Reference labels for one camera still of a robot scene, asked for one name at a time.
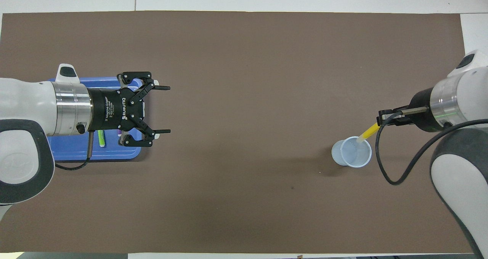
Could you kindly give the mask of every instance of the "blue tray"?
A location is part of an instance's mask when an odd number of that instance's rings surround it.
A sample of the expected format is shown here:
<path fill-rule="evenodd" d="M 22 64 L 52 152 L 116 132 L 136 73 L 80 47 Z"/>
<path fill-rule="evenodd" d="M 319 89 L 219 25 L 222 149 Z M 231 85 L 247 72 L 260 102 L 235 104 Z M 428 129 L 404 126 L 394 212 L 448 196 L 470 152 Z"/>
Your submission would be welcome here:
<path fill-rule="evenodd" d="M 87 88 L 120 89 L 120 83 L 116 77 L 85 77 L 80 82 Z M 138 79 L 132 81 L 129 89 L 138 89 L 142 82 Z M 140 140 L 142 134 L 136 129 L 129 131 L 134 139 Z M 129 160 L 141 152 L 140 147 L 124 147 L 119 145 L 117 130 L 105 130 L 105 147 L 99 145 L 98 134 L 93 135 L 93 152 L 91 160 Z M 53 152 L 54 160 L 75 161 L 87 158 L 88 133 L 71 136 L 49 136 L 47 138 Z"/>

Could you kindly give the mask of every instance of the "translucent cup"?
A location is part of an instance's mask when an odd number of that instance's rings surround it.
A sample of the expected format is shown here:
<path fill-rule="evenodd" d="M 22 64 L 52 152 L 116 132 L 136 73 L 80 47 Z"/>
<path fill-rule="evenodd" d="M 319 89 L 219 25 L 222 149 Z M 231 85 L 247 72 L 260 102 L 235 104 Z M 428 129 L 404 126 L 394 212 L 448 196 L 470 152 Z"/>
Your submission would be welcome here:
<path fill-rule="evenodd" d="M 338 141 L 332 147 L 332 158 L 342 166 L 364 167 L 371 160 L 371 146 L 368 141 L 356 141 L 357 136 Z"/>

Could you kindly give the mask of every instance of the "black knob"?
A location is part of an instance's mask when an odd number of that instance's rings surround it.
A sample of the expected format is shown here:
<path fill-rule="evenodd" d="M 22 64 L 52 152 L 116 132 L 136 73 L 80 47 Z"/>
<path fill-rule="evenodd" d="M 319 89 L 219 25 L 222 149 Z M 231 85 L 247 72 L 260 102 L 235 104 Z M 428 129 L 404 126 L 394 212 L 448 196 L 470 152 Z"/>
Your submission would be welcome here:
<path fill-rule="evenodd" d="M 85 133 L 85 126 L 83 124 L 78 124 L 76 125 L 76 130 L 80 133 L 80 134 L 84 134 Z"/>

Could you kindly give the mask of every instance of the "brown table surface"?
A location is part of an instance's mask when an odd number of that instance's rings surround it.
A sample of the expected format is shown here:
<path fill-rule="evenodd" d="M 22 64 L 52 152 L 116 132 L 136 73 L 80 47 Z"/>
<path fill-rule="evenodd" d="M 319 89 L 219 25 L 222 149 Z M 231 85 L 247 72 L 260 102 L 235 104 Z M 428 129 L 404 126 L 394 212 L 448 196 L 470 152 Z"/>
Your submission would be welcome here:
<path fill-rule="evenodd" d="M 463 55 L 457 14 L 4 14 L 2 77 L 149 70 L 171 91 L 150 94 L 148 123 L 172 133 L 137 161 L 56 169 L 5 215 L 0 251 L 470 252 L 430 183 L 432 149 L 401 186 L 374 156 L 353 169 L 330 152 Z M 430 137 L 385 130 L 392 177 Z"/>

